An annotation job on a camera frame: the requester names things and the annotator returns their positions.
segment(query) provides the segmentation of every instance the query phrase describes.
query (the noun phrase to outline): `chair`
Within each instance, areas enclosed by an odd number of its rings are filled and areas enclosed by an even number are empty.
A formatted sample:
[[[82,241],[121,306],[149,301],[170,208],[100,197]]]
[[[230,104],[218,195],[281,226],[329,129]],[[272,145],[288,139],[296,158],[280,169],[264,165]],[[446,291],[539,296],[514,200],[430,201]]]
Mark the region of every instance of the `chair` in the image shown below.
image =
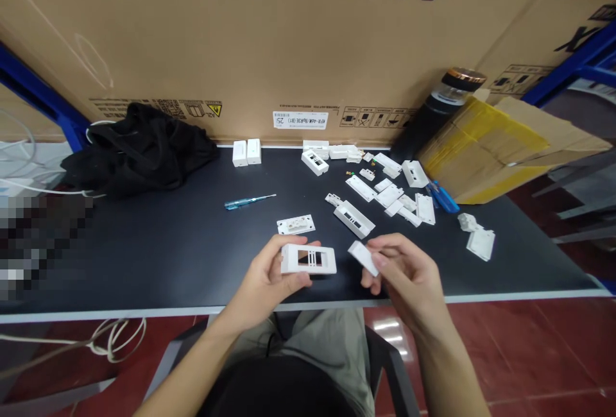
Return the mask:
[[[290,332],[289,325],[295,321],[298,312],[285,313],[279,325],[281,332]],[[184,355],[192,348],[197,339],[207,327],[208,319],[195,324],[169,343],[165,353],[158,364],[158,368],[144,401],[158,388],[162,381],[171,373],[173,368],[182,360]],[[366,326],[366,340],[368,341],[368,356],[370,358],[370,389],[376,398],[382,372],[385,371],[393,407],[398,417],[419,417],[420,411],[413,392],[411,380],[404,366],[400,352],[387,341]]]

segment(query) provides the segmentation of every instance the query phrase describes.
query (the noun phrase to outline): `person's right hand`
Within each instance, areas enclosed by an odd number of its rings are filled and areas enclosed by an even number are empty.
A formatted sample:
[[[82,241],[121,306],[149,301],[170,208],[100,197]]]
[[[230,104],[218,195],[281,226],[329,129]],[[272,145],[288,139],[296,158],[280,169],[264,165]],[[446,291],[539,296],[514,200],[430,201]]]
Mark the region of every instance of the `person's right hand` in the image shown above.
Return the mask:
[[[447,335],[453,324],[435,261],[398,233],[370,239],[366,247],[379,276],[363,269],[361,285],[378,295],[384,281],[394,308],[415,334]]]

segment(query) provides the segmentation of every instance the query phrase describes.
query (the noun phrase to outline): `brown cardboard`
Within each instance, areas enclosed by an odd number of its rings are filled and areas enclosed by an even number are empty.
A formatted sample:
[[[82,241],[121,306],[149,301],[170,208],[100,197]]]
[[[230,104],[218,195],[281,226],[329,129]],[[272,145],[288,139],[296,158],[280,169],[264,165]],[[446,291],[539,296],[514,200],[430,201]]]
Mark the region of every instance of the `brown cardboard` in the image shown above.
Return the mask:
[[[513,64],[557,65],[571,52],[552,50],[606,4],[616,0],[3,0],[0,40],[90,120],[136,99],[221,142],[380,146],[447,67],[478,67],[492,86]],[[327,129],[276,129],[276,110],[327,112]]]
[[[35,141],[64,142],[62,129],[42,115],[11,90],[0,84],[0,108],[17,120],[26,122]],[[0,112],[0,141],[13,142],[30,139],[26,130],[11,117]]]
[[[458,203],[486,203],[550,169],[612,146],[514,98],[471,99],[420,153]]]

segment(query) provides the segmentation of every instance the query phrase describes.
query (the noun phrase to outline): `tiled floor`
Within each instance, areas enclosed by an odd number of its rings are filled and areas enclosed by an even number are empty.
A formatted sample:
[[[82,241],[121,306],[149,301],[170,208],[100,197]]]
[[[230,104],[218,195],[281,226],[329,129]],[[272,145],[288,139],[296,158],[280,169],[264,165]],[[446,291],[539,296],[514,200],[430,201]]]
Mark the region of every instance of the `tiled floor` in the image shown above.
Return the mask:
[[[616,415],[615,300],[464,303],[449,305],[449,311],[494,417]],[[408,329],[391,307],[364,314],[366,324],[404,353],[425,411]],[[391,397],[380,389],[377,416],[390,415]]]
[[[539,178],[509,194],[549,236],[587,224],[560,221],[554,212],[575,207],[560,191],[541,201],[530,194],[549,184]],[[616,258],[591,243],[567,244],[563,251],[585,271],[616,279]],[[616,416],[616,300],[566,299],[466,303],[449,306],[475,366],[493,417]],[[422,414],[427,414],[415,342],[392,307],[364,310],[366,324],[402,354]],[[72,351],[23,373],[9,396],[22,400],[117,377],[103,393],[57,416],[130,416],[143,400],[165,347],[203,317],[152,318],[133,356],[109,364],[88,350]],[[89,337],[97,321],[57,323],[49,337]],[[38,354],[50,351],[44,346]],[[377,416],[394,415],[387,380],[376,399]]]

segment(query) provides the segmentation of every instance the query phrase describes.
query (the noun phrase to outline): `gray pants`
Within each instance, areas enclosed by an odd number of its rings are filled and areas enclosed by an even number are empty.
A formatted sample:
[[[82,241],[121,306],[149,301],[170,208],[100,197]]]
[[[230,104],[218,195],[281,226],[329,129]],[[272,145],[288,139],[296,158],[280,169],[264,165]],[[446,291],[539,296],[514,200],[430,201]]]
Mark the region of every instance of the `gray pants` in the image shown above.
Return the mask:
[[[276,332],[270,317],[243,333],[225,368],[244,359],[264,357],[270,335]],[[270,355],[297,356],[318,367],[338,385],[358,416],[374,416],[374,398],[368,383],[368,343],[361,308],[302,311],[291,338],[282,344],[273,343]]]

